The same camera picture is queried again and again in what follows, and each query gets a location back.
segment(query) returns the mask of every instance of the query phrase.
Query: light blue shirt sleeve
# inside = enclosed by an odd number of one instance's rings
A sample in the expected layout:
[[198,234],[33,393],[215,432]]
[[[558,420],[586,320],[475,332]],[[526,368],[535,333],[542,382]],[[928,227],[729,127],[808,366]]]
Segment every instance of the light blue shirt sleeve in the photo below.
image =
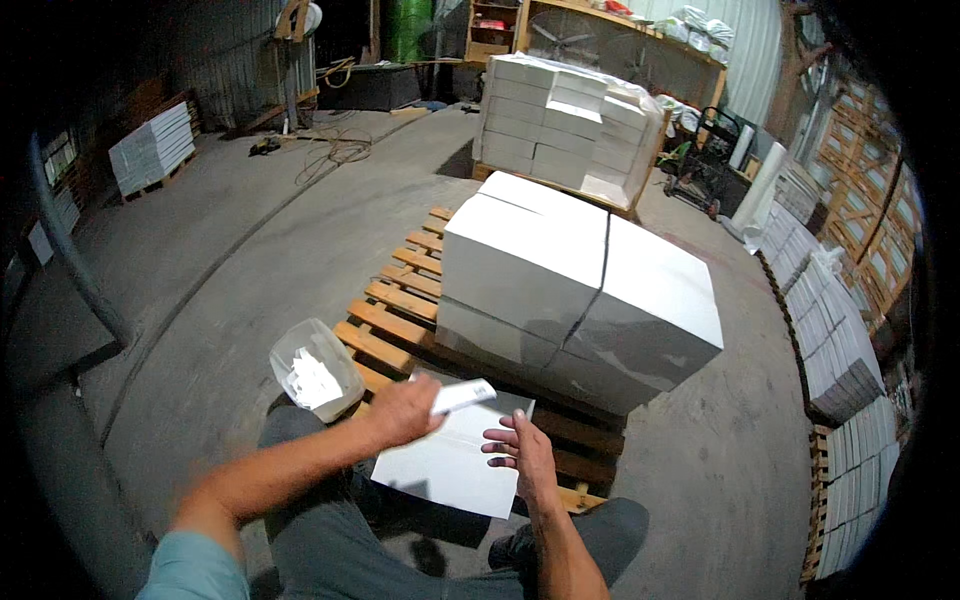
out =
[[227,550],[203,534],[174,531],[163,536],[137,600],[250,600],[243,569]]

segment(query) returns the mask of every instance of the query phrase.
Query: man's right hand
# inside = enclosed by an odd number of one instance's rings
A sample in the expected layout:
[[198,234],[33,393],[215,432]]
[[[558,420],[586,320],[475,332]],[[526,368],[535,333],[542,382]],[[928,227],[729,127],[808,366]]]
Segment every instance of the man's right hand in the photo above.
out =
[[502,417],[500,424],[513,428],[513,431],[484,431],[483,437],[494,442],[483,444],[480,449],[487,453],[504,453],[508,456],[491,458],[487,464],[519,471],[516,491],[526,501],[530,510],[562,510],[550,439],[530,422],[520,409],[516,409],[512,417]]

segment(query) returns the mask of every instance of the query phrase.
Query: metal post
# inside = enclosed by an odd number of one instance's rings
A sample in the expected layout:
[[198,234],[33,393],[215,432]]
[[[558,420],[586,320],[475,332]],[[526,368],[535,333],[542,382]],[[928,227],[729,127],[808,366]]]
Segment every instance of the metal post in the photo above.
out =
[[290,119],[290,133],[297,130],[299,126],[297,119],[297,69],[294,66],[294,44],[292,41],[286,41],[287,55],[287,78],[283,83],[283,95],[287,101],[287,118]]
[[43,230],[46,231],[47,239],[50,240],[50,246],[53,247],[54,254],[66,267],[67,273],[70,274],[70,280],[77,291],[80,292],[86,305],[90,307],[100,323],[104,324],[113,338],[126,348],[133,341],[133,330],[101,293],[100,286],[97,285],[93,275],[86,268],[83,257],[77,252],[73,241],[63,228],[63,223],[54,207],[53,193],[50,191],[46,174],[43,172],[43,161],[40,160],[40,146],[36,139],[36,132],[33,132],[30,136],[27,155],[30,161],[31,175],[34,178],[40,222],[43,224]]

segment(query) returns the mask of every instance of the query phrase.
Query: gray pants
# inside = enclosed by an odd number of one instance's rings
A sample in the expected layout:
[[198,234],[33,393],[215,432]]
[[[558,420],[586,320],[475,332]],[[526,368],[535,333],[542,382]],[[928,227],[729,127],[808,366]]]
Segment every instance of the gray pants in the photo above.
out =
[[[282,444],[323,429],[309,411],[278,406],[267,417],[259,445]],[[639,551],[648,518],[642,506],[625,498],[573,518],[608,586]],[[501,544],[516,568],[466,579],[431,577],[387,553],[354,504],[346,472],[267,516],[266,528],[285,598],[537,597],[537,555],[529,525]]]

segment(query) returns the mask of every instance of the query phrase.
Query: knee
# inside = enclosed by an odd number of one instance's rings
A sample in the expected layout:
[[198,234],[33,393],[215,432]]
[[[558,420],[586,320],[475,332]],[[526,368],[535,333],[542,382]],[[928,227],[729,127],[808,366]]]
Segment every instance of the knee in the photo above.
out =
[[643,545],[650,525],[650,513],[642,504],[628,498],[611,498],[598,508],[603,508],[604,519],[621,532],[630,545],[636,549]]
[[324,422],[310,411],[299,406],[277,406],[267,414],[258,447],[283,444],[323,431]]

